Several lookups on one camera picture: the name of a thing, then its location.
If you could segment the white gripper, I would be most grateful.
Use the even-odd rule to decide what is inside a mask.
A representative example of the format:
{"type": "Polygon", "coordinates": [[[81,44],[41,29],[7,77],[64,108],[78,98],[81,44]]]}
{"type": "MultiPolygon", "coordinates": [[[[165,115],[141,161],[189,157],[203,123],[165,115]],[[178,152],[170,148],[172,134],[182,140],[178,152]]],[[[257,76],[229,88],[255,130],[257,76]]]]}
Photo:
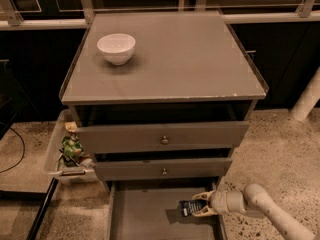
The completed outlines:
{"type": "Polygon", "coordinates": [[[197,209],[192,213],[195,217],[209,217],[236,212],[245,214],[247,212],[244,196],[239,191],[208,191],[201,192],[192,196],[193,200],[210,200],[210,205],[197,209]]]}

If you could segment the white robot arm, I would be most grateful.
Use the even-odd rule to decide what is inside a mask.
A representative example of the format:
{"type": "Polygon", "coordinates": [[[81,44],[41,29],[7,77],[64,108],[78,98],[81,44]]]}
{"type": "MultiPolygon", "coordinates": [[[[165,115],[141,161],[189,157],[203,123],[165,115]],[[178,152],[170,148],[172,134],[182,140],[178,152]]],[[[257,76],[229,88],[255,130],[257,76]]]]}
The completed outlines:
{"type": "Polygon", "coordinates": [[[231,240],[235,218],[257,220],[261,240],[319,240],[320,74],[291,109],[256,110],[233,163],[213,194],[231,240]]]}

